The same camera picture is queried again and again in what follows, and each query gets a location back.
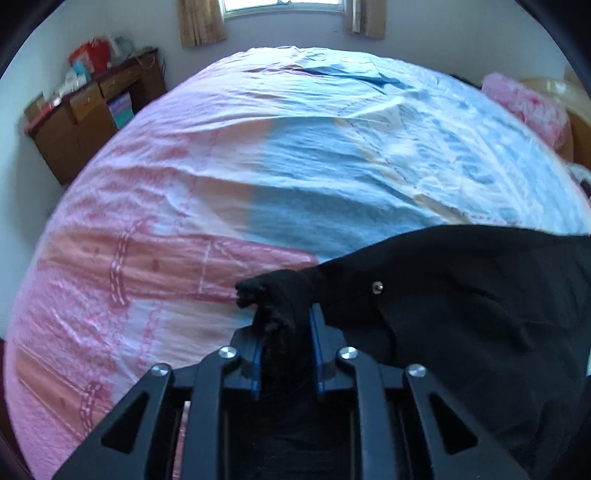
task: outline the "curtain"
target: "curtain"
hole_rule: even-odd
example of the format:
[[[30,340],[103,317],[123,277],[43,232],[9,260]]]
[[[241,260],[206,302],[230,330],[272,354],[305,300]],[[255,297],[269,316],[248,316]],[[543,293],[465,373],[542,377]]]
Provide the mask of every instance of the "curtain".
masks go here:
[[[226,39],[219,0],[177,0],[183,47],[207,45]]]
[[[386,37],[387,0],[347,0],[347,30],[353,35],[383,40]]]

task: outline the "plastic bag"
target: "plastic bag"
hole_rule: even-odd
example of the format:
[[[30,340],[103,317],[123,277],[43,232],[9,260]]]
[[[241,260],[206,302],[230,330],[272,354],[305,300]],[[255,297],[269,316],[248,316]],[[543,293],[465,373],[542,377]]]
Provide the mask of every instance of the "plastic bag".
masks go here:
[[[500,73],[485,77],[482,92],[519,118],[552,149],[558,150],[566,142],[569,117],[553,100]]]

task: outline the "wooden dresser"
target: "wooden dresser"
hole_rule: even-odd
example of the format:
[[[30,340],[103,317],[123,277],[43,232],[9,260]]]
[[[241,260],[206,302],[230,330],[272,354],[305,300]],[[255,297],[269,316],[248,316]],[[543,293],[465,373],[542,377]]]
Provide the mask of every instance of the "wooden dresser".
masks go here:
[[[134,113],[166,93],[158,50],[150,50],[95,76],[62,99],[28,134],[60,184],[71,183],[117,133],[107,102],[129,92]]]

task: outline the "wrinkled fabric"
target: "wrinkled fabric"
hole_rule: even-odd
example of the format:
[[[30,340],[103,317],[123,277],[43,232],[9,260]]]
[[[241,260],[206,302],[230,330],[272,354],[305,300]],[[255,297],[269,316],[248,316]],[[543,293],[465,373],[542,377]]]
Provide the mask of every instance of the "wrinkled fabric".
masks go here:
[[[68,189],[15,300],[6,392],[48,480],[156,362],[227,344],[237,281],[448,223],[591,233],[553,152],[475,89],[364,53],[238,53],[148,105]]]

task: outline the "screw head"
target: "screw head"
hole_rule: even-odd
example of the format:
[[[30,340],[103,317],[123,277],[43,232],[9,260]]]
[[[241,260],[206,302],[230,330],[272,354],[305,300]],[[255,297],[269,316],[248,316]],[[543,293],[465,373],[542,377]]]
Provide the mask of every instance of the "screw head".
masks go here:
[[[170,365],[167,364],[156,364],[150,368],[150,373],[155,377],[163,377],[170,372]]]
[[[341,350],[339,350],[339,355],[345,360],[353,360],[357,358],[357,355],[359,355],[359,350],[357,350],[354,346],[344,346]]]
[[[379,295],[384,291],[384,284],[380,281],[375,281],[371,284],[371,291],[374,295]]]
[[[237,356],[238,351],[233,346],[223,346],[218,350],[222,358],[231,359]]]
[[[427,375],[427,369],[420,364],[412,364],[407,367],[407,372],[411,377],[422,378]]]

